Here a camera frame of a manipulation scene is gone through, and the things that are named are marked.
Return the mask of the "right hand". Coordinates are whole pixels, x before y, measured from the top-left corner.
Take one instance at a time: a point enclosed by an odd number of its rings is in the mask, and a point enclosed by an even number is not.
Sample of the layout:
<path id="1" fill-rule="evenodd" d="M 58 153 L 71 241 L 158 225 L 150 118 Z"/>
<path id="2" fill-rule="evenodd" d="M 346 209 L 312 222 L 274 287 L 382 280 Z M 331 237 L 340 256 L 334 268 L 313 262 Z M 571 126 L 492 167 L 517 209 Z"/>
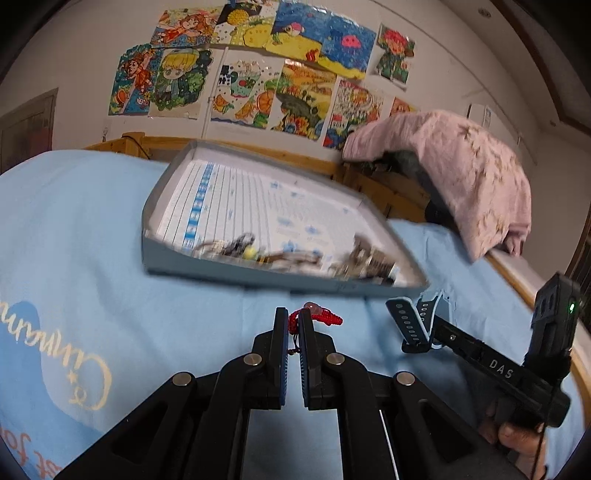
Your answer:
<path id="1" fill-rule="evenodd" d="M 547 476 L 547 439 L 544 426 L 534 430 L 524 429 L 510 422 L 495 421 L 498 401 L 493 401 L 486 409 L 478 431 L 490 443 L 509 448 L 517 453 L 515 466 L 529 479 L 545 479 Z"/>

